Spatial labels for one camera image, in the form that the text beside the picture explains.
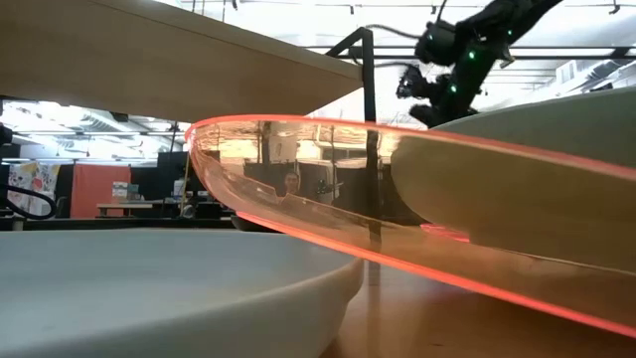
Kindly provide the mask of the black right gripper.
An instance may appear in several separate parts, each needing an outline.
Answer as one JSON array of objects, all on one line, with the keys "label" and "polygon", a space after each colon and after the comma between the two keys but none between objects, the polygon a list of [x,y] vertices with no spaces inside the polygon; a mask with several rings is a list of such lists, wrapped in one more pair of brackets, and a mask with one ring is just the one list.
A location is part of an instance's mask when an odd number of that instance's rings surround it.
[{"label": "black right gripper", "polygon": [[459,118],[477,114],[478,111],[466,105],[427,105],[415,104],[409,109],[409,115],[432,128]]}]

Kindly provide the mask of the sage green plate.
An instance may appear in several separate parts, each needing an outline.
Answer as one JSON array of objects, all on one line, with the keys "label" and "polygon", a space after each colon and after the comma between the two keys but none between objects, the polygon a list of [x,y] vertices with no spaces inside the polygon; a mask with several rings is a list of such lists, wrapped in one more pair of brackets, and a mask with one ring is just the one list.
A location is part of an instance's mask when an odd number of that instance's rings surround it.
[{"label": "sage green plate", "polygon": [[391,172],[418,216],[475,244],[636,272],[636,87],[403,137]]}]

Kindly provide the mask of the orange transparent plate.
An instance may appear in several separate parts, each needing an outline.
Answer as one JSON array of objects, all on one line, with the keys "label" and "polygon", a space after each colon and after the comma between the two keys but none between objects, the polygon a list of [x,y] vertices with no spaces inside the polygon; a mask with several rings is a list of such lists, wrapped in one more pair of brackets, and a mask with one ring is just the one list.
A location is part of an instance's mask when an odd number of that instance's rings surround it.
[{"label": "orange transparent plate", "polygon": [[[475,244],[401,198],[391,157],[427,132],[293,116],[186,131],[206,188],[250,222],[339,252],[636,339],[636,272]],[[300,176],[286,195],[284,176]]]}]

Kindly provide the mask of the light blue plate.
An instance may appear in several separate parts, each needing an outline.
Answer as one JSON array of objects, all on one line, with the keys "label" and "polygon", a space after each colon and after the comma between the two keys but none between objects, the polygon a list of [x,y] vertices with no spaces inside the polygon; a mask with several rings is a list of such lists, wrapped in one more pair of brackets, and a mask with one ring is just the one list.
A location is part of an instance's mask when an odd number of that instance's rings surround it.
[{"label": "light blue plate", "polygon": [[0,358],[318,358],[362,260],[280,234],[0,234]]}]

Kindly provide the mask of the wooden shelf with black legs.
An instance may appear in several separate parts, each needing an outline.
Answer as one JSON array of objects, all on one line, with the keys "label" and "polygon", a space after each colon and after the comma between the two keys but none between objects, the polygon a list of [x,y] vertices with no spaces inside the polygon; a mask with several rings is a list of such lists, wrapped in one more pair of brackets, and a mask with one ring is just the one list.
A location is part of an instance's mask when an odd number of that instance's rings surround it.
[{"label": "wooden shelf with black legs", "polygon": [[372,91],[373,72],[154,0],[0,0],[0,95],[19,99],[289,120]]}]

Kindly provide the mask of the black overhead beam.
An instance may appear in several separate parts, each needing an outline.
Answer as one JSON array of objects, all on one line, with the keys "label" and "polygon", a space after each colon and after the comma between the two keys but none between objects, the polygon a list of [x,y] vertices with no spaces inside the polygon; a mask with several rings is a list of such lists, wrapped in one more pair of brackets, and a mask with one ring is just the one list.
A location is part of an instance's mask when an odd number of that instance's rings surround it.
[{"label": "black overhead beam", "polygon": [[[325,46],[307,46],[303,49],[316,52],[319,54],[326,54],[332,49]],[[526,61],[569,61],[569,60],[636,60],[636,46],[622,46],[622,47],[537,47],[537,46],[525,46],[514,47],[510,50],[511,55],[515,60]],[[498,52],[492,52],[488,50],[467,50],[461,54],[471,59],[476,59],[480,54],[489,54],[488,56],[496,56]],[[354,45],[351,48],[347,48],[341,53],[335,55],[340,59],[357,58],[361,59],[363,54],[362,45]],[[408,45],[379,45],[374,47],[374,58],[377,60],[407,60],[407,59],[440,59],[452,58],[454,55],[441,56],[441,55],[421,55],[415,52],[414,46]]]}]

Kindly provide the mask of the black partition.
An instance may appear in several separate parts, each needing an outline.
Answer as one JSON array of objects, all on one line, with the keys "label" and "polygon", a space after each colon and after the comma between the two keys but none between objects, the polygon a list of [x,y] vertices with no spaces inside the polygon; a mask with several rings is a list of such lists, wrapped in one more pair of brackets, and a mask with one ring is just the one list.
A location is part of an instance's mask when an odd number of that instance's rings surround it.
[{"label": "black partition", "polygon": [[168,197],[175,180],[176,153],[160,153],[154,167],[132,167],[131,183],[138,186],[138,193],[145,200]]}]

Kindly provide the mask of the background wooden table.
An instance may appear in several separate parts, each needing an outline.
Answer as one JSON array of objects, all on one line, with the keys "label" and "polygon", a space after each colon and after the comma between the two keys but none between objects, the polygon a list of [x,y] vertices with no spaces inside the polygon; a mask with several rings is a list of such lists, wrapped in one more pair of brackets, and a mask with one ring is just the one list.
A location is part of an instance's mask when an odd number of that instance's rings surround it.
[{"label": "background wooden table", "polygon": [[109,218],[110,210],[120,210],[124,217],[129,217],[132,210],[148,210],[153,208],[150,202],[121,202],[121,203],[105,203],[97,204],[100,218]]}]

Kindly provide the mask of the orange red partition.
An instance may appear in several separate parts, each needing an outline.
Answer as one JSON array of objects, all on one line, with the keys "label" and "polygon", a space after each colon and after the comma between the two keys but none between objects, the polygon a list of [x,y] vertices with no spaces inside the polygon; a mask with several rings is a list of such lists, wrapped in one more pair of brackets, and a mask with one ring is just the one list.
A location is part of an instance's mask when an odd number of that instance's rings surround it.
[{"label": "orange red partition", "polygon": [[77,164],[74,166],[71,197],[72,219],[94,219],[99,215],[98,204],[110,203],[114,182],[129,182],[130,168]]}]

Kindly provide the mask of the colourful patterned poster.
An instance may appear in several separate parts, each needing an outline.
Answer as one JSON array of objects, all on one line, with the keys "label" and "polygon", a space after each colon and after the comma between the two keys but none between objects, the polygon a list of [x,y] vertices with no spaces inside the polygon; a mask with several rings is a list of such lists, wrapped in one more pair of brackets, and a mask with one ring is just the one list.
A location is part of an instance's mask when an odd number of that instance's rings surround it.
[{"label": "colourful patterned poster", "polygon": [[[59,171],[59,164],[12,164],[9,166],[8,184],[44,194],[54,200]],[[9,191],[8,199],[31,214],[45,215],[51,211],[51,205],[37,197]]]}]

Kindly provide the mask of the black aluminium table frame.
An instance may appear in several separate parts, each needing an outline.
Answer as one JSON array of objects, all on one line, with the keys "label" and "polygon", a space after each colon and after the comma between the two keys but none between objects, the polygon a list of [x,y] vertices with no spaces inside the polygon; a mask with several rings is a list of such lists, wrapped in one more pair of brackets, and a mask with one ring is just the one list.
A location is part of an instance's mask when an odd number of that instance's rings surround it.
[{"label": "black aluminium table frame", "polygon": [[134,228],[237,229],[245,232],[275,233],[275,230],[240,217],[218,219],[102,218],[24,220],[0,218],[0,231],[115,230]]}]

